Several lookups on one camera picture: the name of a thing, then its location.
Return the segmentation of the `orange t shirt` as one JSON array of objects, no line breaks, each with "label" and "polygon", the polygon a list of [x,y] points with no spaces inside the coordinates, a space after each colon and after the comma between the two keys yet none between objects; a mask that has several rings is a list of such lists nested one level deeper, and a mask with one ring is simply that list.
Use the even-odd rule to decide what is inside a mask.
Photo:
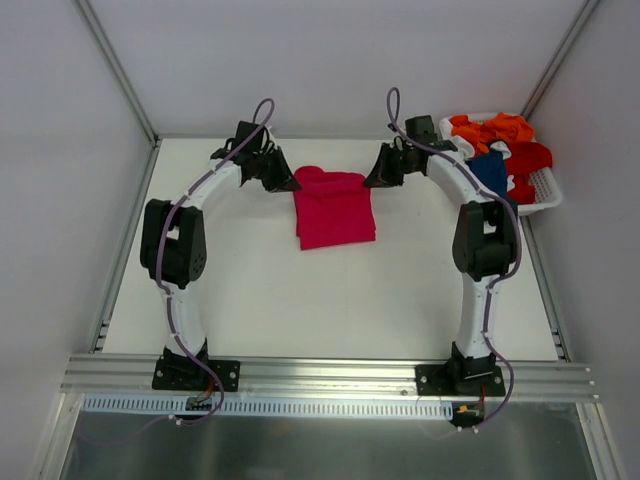
[{"label": "orange t shirt", "polygon": [[471,157],[488,153],[489,145],[494,141],[529,142],[535,137],[534,128],[522,116],[504,112],[483,121],[472,120],[468,115],[455,115],[449,122],[452,137],[463,140]]}]

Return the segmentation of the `white plastic laundry basket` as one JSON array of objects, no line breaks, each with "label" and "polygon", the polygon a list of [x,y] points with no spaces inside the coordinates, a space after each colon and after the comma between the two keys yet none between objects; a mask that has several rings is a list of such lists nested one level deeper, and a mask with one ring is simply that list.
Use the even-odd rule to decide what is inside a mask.
[{"label": "white plastic laundry basket", "polygon": [[[460,114],[468,115],[472,120],[483,121],[494,117],[500,112],[477,113],[477,114]],[[445,140],[453,138],[451,135],[450,118],[444,117],[439,121],[439,129]],[[533,173],[530,177],[530,184],[535,187],[536,200],[533,204],[519,205],[518,211],[521,216],[527,216],[544,209],[554,208],[562,201],[562,194],[553,176],[551,168],[544,168]]]}]

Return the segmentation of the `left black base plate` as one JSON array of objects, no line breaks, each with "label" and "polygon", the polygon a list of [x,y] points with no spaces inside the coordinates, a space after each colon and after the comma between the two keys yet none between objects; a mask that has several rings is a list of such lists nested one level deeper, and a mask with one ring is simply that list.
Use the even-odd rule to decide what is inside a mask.
[{"label": "left black base plate", "polygon": [[[236,360],[207,360],[208,368],[221,381],[225,392],[236,392],[240,380],[241,363]],[[201,366],[187,357],[176,359],[164,356],[155,365],[151,388],[157,391],[205,391],[219,387],[215,379]]]}]

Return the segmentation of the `red t shirt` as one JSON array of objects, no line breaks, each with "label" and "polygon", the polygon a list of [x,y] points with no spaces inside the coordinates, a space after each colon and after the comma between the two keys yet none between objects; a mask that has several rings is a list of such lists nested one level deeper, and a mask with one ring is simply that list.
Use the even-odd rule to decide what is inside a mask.
[{"label": "red t shirt", "polygon": [[511,156],[505,160],[507,178],[513,185],[508,188],[508,197],[519,205],[533,204],[536,200],[535,187],[530,184],[533,173],[551,168],[551,151],[537,142],[518,141],[507,144]]}]

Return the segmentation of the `crimson pink t shirt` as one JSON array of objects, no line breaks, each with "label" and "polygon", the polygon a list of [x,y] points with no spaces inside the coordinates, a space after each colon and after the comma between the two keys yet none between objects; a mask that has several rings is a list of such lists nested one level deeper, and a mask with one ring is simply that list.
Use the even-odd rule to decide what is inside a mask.
[{"label": "crimson pink t shirt", "polygon": [[293,193],[301,250],[376,240],[371,191],[362,174],[304,166],[294,177],[301,185]]}]

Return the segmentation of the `blue t shirt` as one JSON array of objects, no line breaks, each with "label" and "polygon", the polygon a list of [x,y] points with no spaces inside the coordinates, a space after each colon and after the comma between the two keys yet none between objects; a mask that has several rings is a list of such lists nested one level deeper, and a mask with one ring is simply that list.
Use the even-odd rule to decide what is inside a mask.
[{"label": "blue t shirt", "polygon": [[496,195],[507,198],[507,169],[499,151],[479,155],[466,162],[477,179]]}]

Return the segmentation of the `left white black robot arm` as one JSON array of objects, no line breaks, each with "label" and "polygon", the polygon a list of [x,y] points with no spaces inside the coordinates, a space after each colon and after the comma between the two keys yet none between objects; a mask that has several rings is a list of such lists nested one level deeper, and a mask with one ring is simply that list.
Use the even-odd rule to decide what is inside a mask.
[{"label": "left white black robot arm", "polygon": [[269,193],[296,192],[299,182],[265,123],[241,121],[210,157],[207,169],[174,200],[152,199],[143,215],[140,264],[159,289],[168,339],[155,366],[158,391],[235,392],[240,364],[208,352],[196,286],[207,264],[205,208],[250,180]]}]

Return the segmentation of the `left aluminium frame post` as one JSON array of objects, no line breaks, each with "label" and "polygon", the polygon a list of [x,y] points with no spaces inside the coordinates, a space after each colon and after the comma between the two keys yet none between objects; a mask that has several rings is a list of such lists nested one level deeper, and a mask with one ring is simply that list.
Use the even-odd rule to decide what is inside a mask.
[{"label": "left aluminium frame post", "polygon": [[71,3],[76,9],[79,17],[82,19],[97,51],[106,64],[116,86],[120,90],[129,110],[134,116],[137,125],[149,143],[155,146],[159,141],[159,134],[153,127],[134,85],[125,71],[125,68],[105,27],[102,24],[102,21],[95,11],[92,2],[88,0],[72,0]]}]

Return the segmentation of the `right aluminium frame post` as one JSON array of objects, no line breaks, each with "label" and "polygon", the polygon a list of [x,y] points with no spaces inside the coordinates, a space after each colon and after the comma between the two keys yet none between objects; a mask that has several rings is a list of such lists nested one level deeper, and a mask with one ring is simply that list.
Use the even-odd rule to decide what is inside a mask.
[{"label": "right aluminium frame post", "polygon": [[564,63],[568,60],[573,48],[602,3],[602,0],[585,0],[581,3],[521,110],[521,115],[526,120],[532,117],[541,104]]}]

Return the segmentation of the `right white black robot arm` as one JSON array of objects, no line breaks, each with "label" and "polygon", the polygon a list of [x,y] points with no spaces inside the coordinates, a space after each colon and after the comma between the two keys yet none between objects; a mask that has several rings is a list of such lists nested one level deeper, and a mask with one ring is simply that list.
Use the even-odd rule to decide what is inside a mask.
[{"label": "right white black robot arm", "polygon": [[521,261],[517,210],[482,185],[455,146],[438,140],[430,116],[389,127],[396,136],[381,145],[364,187],[399,187],[405,176],[421,173],[458,210],[452,257],[463,280],[460,327],[444,364],[416,366],[417,391],[421,396],[502,396],[492,336],[501,284]]}]

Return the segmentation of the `aluminium mounting rail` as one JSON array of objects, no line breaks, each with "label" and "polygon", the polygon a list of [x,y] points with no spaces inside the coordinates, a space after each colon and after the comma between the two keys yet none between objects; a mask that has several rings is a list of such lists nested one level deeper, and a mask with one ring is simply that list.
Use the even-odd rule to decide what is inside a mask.
[{"label": "aluminium mounting rail", "polygon": [[[64,393],[152,394],[157,358],[134,354],[77,354],[63,374]],[[427,375],[418,360],[304,358],[240,359],[237,394],[243,397],[415,399]],[[601,391],[591,368],[561,361],[514,361],[488,377],[516,402],[597,403]]]}]

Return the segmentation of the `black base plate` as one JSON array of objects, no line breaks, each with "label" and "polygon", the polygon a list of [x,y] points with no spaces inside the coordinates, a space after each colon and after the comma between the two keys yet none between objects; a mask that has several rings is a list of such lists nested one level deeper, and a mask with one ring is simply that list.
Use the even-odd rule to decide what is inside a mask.
[{"label": "black base plate", "polygon": [[442,365],[419,364],[415,367],[419,396],[503,397],[506,387],[502,370],[495,366],[482,375],[465,376],[452,362]]},{"label": "black base plate", "polygon": [[[207,360],[208,368],[221,381],[225,392],[236,392],[240,380],[241,363],[236,360]],[[219,387],[215,379],[201,366],[187,357],[176,359],[164,356],[155,365],[151,388],[157,391],[205,391]]]}]

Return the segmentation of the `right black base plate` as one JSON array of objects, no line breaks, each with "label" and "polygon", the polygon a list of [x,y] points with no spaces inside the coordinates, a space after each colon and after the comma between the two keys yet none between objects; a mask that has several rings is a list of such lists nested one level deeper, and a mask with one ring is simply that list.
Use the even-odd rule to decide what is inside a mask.
[{"label": "right black base plate", "polygon": [[503,397],[506,387],[502,370],[495,366],[482,375],[465,376],[452,362],[442,365],[419,364],[415,367],[419,396]]}]

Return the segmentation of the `aluminium frame post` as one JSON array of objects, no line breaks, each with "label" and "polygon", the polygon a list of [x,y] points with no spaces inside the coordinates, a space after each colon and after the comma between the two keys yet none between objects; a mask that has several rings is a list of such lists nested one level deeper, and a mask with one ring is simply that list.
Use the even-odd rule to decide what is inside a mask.
[{"label": "aluminium frame post", "polygon": [[134,116],[137,125],[149,143],[155,146],[159,141],[159,134],[153,127],[134,85],[125,71],[125,68],[105,27],[102,24],[102,21],[95,11],[92,2],[88,0],[72,0],[71,3],[76,9],[79,17],[82,19],[97,51],[106,64],[116,86],[120,90],[129,110]]},{"label": "aluminium frame post", "polygon": [[602,0],[585,0],[581,3],[521,110],[521,115],[526,120],[532,117],[541,104],[564,63],[568,60],[573,48],[602,3]]}]

